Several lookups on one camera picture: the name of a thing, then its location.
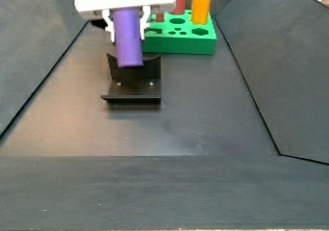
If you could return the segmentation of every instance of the purple cylinder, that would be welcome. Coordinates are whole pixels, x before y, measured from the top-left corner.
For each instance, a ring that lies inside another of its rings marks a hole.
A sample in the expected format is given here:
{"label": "purple cylinder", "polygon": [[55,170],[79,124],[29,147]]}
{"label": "purple cylinder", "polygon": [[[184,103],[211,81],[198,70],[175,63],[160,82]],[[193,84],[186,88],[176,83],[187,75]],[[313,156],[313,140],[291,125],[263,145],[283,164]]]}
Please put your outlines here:
{"label": "purple cylinder", "polygon": [[138,9],[114,10],[118,67],[143,65]]}

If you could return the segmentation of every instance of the yellow peg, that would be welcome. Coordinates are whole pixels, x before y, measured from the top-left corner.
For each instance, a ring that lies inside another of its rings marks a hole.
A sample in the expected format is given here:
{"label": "yellow peg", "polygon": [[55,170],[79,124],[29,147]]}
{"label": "yellow peg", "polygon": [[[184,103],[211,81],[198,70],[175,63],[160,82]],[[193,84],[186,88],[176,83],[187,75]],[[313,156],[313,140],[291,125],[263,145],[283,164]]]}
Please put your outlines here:
{"label": "yellow peg", "polygon": [[194,24],[207,24],[211,0],[193,0],[191,2],[191,22]]}

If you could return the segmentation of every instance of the green pegboard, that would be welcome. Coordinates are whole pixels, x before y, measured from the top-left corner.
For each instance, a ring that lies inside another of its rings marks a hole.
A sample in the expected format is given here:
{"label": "green pegboard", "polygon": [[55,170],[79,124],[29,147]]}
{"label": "green pegboard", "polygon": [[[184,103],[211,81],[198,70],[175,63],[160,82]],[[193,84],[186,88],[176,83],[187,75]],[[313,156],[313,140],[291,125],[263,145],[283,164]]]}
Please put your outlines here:
{"label": "green pegboard", "polygon": [[144,52],[209,54],[214,53],[215,31],[211,17],[206,25],[194,25],[190,10],[182,15],[164,14],[164,22],[151,16],[143,43]]}

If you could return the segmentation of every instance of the black surface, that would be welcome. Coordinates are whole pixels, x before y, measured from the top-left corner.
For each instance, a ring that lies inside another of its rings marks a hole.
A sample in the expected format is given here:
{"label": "black surface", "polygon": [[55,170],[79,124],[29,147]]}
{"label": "black surface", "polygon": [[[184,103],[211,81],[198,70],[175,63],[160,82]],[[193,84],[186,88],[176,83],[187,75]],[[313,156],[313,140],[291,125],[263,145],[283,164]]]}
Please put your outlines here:
{"label": "black surface", "polygon": [[217,19],[281,154],[329,163],[329,9],[233,0]]}
{"label": "black surface", "polygon": [[83,25],[73,0],[0,0],[0,136]]}
{"label": "black surface", "polygon": [[329,228],[329,167],[294,159],[3,158],[0,172],[1,230]]}
{"label": "black surface", "polygon": [[277,155],[222,35],[214,56],[162,56],[162,102],[108,106],[108,33],[88,25],[0,156]]}
{"label": "black surface", "polygon": [[163,56],[159,107],[99,98],[108,50],[88,25],[0,141],[0,230],[328,229],[329,167],[277,155],[222,34]]}

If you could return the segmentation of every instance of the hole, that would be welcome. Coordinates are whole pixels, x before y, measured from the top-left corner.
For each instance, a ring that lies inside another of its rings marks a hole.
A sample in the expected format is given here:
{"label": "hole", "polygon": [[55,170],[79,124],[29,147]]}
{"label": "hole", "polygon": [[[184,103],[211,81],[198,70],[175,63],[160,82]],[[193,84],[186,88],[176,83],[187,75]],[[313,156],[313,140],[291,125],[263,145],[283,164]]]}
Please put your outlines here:
{"label": "hole", "polygon": [[174,19],[170,20],[170,22],[171,22],[172,24],[183,24],[183,23],[184,23],[184,19],[174,18]]}
{"label": "hole", "polygon": [[160,35],[162,34],[162,29],[159,29],[159,28],[147,28],[146,32],[155,32],[158,35]]}
{"label": "hole", "polygon": [[198,36],[203,36],[209,34],[209,30],[202,29],[202,28],[195,28],[191,30],[191,33]]}

